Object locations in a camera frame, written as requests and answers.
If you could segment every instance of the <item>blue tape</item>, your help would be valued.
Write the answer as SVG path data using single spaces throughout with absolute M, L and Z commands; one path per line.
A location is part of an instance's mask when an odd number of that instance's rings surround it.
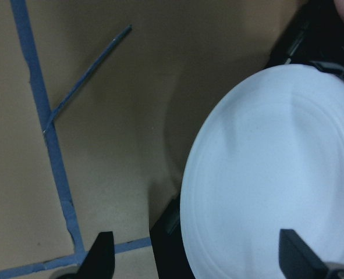
M 121 243 L 115 245 L 115 254 L 127 252 L 139 248 L 151 246 L 150 237 L 137 239 L 134 241 Z M 15 267 L 12 269 L 6 269 L 0 271 L 0 279 L 13 278 L 17 276 L 28 275 L 31 273 L 45 271 L 50 269 L 56 269 L 58 267 L 71 266 L 74 264 L 82 264 L 86 257 L 87 252 L 76 253 L 74 255 L 60 257 L 58 259 L 51 260 L 45 263 L 33 263 L 26 266 Z
M 30 70 L 30 84 L 37 107 L 41 129 L 43 129 L 50 117 L 51 110 L 40 63 L 38 61 L 26 2 L 25 0 L 10 0 L 10 2 L 22 52 Z M 75 253 L 82 253 L 84 252 L 83 240 L 77 223 L 76 212 L 73 207 L 72 196 L 68 186 L 66 171 L 54 125 L 52 125 L 51 131 L 45 135 L 45 143 L 47 145 L 51 169 L 58 191 L 59 200 L 61 202 L 63 215 L 66 220 L 67 229 L 71 234 L 75 245 Z
M 97 67 L 102 63 L 102 61 L 109 55 L 111 51 L 121 42 L 123 38 L 132 30 L 132 25 L 127 26 L 120 34 L 118 34 L 111 43 L 102 51 L 97 60 L 94 61 L 92 65 L 86 70 L 86 72 L 80 77 L 78 82 L 71 88 L 68 94 L 64 97 L 62 102 L 52 111 L 50 117 L 46 123 L 44 134 L 50 128 L 54 119 L 57 117 L 58 113 L 64 108 L 72 95 L 84 84 L 84 82 L 94 73 Z

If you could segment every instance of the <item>white plate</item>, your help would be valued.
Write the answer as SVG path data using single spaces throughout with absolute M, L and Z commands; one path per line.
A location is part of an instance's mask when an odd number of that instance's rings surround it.
M 284 278 L 280 228 L 344 263 L 344 82 L 287 65 L 237 85 L 196 137 L 180 215 L 196 278 Z

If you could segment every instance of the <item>plate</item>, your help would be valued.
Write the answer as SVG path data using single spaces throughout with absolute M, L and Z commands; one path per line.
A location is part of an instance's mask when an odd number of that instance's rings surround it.
M 344 264 L 344 82 L 283 65 L 232 89 L 190 151 L 180 218 L 196 278 L 284 278 L 281 228 Z

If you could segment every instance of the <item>blue tape strip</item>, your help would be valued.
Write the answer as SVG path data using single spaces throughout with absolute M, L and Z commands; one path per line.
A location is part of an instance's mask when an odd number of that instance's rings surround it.
M 134 241 L 121 243 L 115 245 L 115 253 L 127 252 L 139 248 L 151 246 L 150 237 L 137 239 Z M 58 267 L 71 266 L 74 264 L 82 264 L 86 257 L 87 252 L 77 253 L 70 256 L 60 257 L 45 263 L 33 263 L 26 266 L 15 267 L 12 269 L 6 269 L 0 271 L 0 279 L 13 278 L 17 276 L 28 275 L 31 273 L 56 269 Z
M 102 63 L 102 61 L 109 55 L 111 51 L 125 38 L 126 35 L 132 30 L 132 25 L 127 26 L 120 34 L 118 34 L 112 42 L 104 49 L 97 60 L 86 70 L 86 72 L 80 77 L 78 82 L 71 88 L 68 94 L 64 97 L 62 102 L 52 111 L 49 120 L 46 123 L 44 133 L 48 131 L 50 125 L 57 117 L 58 113 L 64 108 L 66 103 L 72 97 L 72 95 L 84 84 L 84 82 L 94 73 L 97 67 Z
M 41 129 L 43 129 L 50 117 L 51 110 L 40 63 L 38 61 L 26 2 L 25 0 L 10 0 L 10 2 L 22 52 L 30 70 L 30 84 L 37 107 Z M 72 197 L 54 125 L 52 125 L 50 133 L 45 135 L 45 142 L 67 229 L 71 234 L 75 245 L 75 253 L 84 252 L 83 240 L 77 223 L 76 212 L 73 207 Z

